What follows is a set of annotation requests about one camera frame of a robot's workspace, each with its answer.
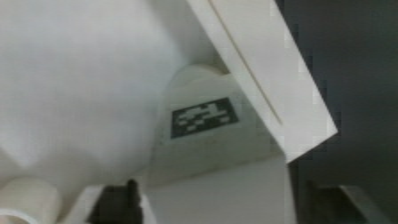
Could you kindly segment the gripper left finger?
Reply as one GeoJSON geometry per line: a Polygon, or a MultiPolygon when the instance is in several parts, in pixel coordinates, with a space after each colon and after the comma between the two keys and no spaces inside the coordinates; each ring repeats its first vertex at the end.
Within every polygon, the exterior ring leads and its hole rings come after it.
{"type": "Polygon", "coordinates": [[[59,224],[156,224],[135,179],[83,189],[59,224]]]}

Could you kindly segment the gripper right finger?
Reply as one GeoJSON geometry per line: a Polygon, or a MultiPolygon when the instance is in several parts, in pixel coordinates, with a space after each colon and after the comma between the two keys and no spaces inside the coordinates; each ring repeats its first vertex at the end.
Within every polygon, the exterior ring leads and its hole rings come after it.
{"type": "Polygon", "coordinates": [[[389,224],[389,217],[355,185],[307,184],[307,224],[389,224]]]}

